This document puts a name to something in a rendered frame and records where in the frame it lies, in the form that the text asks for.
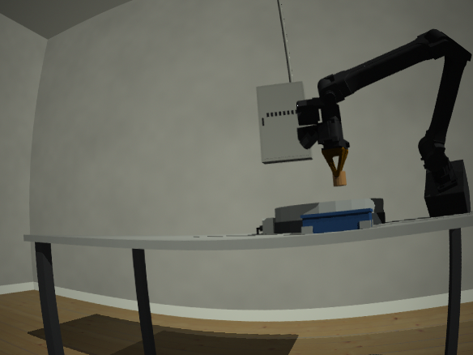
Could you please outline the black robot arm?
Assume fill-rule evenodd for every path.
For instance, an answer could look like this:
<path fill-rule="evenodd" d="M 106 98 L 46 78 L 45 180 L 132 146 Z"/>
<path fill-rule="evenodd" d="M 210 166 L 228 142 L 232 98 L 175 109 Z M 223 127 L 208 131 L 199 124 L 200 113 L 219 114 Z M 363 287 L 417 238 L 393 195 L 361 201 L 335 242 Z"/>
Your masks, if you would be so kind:
<path fill-rule="evenodd" d="M 359 66 L 320 79 L 317 84 L 319 97 L 297 101 L 298 123 L 299 126 L 304 126 L 297 128 L 302 147 L 308 150 L 318 139 L 330 137 L 327 121 L 341 122 L 337 103 L 345 100 L 344 97 L 409 66 L 445 56 L 433 118 L 425 136 L 419 141 L 418 149 L 424 168 L 431 172 L 439 193 L 458 185 L 453 166 L 445 155 L 444 145 L 462 73 L 467 61 L 471 61 L 471 53 L 437 29 L 431 29 L 417 37 L 414 41 Z M 320 123 L 319 109 L 323 121 Z"/>

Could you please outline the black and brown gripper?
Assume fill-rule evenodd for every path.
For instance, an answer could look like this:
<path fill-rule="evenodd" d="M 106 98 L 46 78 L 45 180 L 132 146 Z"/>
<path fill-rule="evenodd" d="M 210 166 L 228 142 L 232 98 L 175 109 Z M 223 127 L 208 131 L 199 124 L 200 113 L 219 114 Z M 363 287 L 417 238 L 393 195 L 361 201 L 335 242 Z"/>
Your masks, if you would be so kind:
<path fill-rule="evenodd" d="M 334 120 L 334 123 L 331 123 L 331 120 L 327 122 L 329 123 L 330 137 L 318 139 L 317 142 L 318 144 L 323 145 L 322 155 L 325 157 L 326 162 L 330 166 L 332 173 L 335 177 L 339 177 L 340 171 L 343 170 L 343 165 L 347 158 L 348 148 L 350 147 L 350 144 L 348 141 L 343 139 L 343 129 L 341 122 L 339 122 L 338 120 Z M 333 161 L 333 157 L 335 157 L 334 155 L 339 156 L 337 169 L 335 168 L 335 163 Z"/>

